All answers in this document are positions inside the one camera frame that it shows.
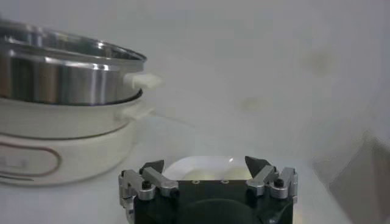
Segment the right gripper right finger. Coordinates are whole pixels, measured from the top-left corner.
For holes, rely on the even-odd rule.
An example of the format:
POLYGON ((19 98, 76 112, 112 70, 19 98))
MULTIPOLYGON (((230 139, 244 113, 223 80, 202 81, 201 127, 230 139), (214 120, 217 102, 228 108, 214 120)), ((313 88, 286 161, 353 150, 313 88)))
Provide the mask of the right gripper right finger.
POLYGON ((268 189, 272 198, 278 200, 290 198, 294 204, 297 203, 298 173, 295 168, 284 167, 279 172, 265 159, 245 156, 244 160, 252 177, 246 181, 246 186, 256 197, 263 196, 268 189))

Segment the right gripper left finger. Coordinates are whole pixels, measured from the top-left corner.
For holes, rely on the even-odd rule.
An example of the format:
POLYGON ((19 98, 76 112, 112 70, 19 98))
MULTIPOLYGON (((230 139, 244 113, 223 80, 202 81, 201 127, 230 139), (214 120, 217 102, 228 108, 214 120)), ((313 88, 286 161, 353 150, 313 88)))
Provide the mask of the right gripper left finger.
POLYGON ((118 176, 119 204, 126 213, 134 212, 134 199, 151 201, 156 193, 176 199, 179 196, 179 182, 162 175, 165 161, 145 163, 139 171, 122 170, 118 176))

